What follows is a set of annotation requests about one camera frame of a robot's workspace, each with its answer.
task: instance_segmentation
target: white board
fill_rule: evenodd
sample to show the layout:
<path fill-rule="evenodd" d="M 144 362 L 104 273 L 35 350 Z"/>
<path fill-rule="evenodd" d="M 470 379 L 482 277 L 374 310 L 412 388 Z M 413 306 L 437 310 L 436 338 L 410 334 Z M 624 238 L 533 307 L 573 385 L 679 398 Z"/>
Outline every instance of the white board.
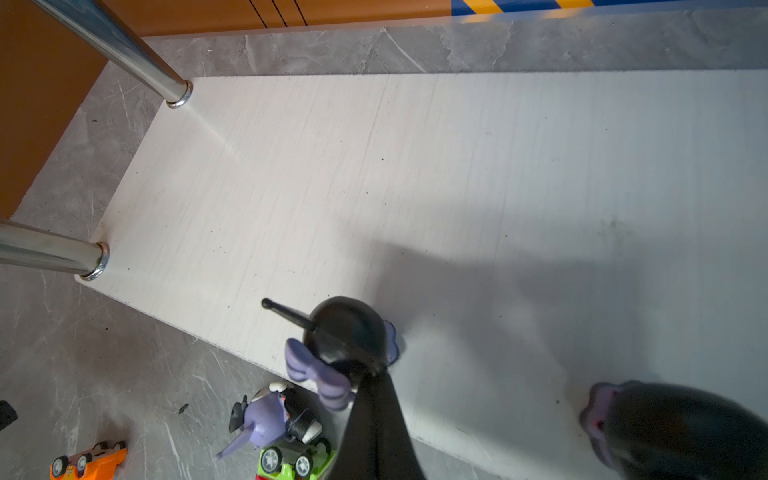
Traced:
<path fill-rule="evenodd" d="M 364 300 L 403 335 L 411 434 L 511 478 L 614 477 L 577 422 L 598 381 L 768 416 L 768 72 L 194 85 L 88 286 L 281 375 L 300 331 L 262 297 Z"/>

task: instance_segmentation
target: metal pipe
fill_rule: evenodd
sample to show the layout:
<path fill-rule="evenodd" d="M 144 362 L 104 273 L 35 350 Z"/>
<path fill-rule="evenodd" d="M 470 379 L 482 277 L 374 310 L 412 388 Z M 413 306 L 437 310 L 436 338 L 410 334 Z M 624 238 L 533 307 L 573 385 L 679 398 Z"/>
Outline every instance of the metal pipe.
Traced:
<path fill-rule="evenodd" d="M 85 280 L 101 275 L 109 261 L 106 243 L 88 243 L 0 220 L 0 263 L 74 273 Z"/>
<path fill-rule="evenodd" d="M 32 0 L 107 58 L 180 107 L 192 95 L 184 80 L 101 0 Z"/>

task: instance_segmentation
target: marble tile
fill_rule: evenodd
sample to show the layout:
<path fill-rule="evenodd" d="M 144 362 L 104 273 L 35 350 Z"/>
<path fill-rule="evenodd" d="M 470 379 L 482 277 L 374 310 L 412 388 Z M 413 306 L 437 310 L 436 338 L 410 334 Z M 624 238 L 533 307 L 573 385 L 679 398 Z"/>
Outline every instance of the marble tile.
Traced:
<path fill-rule="evenodd" d="M 768 68 L 767 27 L 768 9 L 752 8 L 149 43 L 188 78 Z M 158 108 L 155 93 L 109 64 L 14 220 L 88 238 Z M 102 439 L 128 441 L 117 480 L 253 477 L 255 452 L 212 456 L 229 440 L 231 404 L 270 374 L 60 273 L 0 266 L 0 322 L 0 399 L 19 414 L 0 432 L 3 478 L 45 477 L 53 458 Z M 343 422 L 328 418 L 329 429 Z M 415 449 L 428 478 L 494 478 Z"/>

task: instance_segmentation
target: purple toy ear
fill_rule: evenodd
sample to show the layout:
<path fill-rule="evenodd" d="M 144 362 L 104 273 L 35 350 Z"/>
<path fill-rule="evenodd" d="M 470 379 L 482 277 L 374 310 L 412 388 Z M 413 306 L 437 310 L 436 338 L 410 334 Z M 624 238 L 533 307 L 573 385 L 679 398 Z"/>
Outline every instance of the purple toy ear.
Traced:
<path fill-rule="evenodd" d="M 397 331 L 395 331 L 395 326 L 386 320 L 384 320 L 384 328 L 386 329 L 386 365 L 391 366 L 400 358 L 400 349 L 395 341 Z"/>
<path fill-rule="evenodd" d="M 256 426 L 252 423 L 248 425 L 245 429 L 243 429 L 240 434 L 235 437 L 235 439 L 230 442 L 229 445 L 224 447 L 224 450 L 221 452 L 218 452 L 216 454 L 216 457 L 214 457 L 216 460 L 221 460 L 222 458 L 226 457 L 227 455 L 231 454 L 235 450 L 239 449 L 240 447 L 245 446 L 249 441 L 251 435 L 253 435 L 253 430 L 256 428 Z"/>
<path fill-rule="evenodd" d="M 321 403 L 330 410 L 344 409 L 354 398 L 349 379 L 317 359 L 297 339 L 286 341 L 286 369 L 296 382 L 313 380 Z"/>
<path fill-rule="evenodd" d="M 608 448 L 608 443 L 606 442 L 605 434 L 603 433 L 608 412 L 614 404 L 616 397 L 619 396 L 622 391 L 631 386 L 640 384 L 641 383 L 636 380 L 631 380 L 622 383 L 621 385 L 614 385 L 613 383 L 606 382 L 594 384 L 589 390 L 589 404 L 579 415 L 579 423 L 581 423 L 581 427 L 589 437 L 594 454 L 597 455 L 598 459 L 608 468 L 615 468 L 614 459 L 611 457 L 611 451 Z"/>

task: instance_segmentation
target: blue and yellow stripe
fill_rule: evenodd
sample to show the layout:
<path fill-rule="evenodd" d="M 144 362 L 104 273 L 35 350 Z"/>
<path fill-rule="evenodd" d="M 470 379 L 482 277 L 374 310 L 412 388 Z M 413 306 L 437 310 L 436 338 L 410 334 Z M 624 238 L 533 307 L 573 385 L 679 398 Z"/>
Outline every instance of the blue and yellow stripe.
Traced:
<path fill-rule="evenodd" d="M 483 15 L 669 1 L 670 0 L 451 0 L 451 13 L 452 15 Z"/>

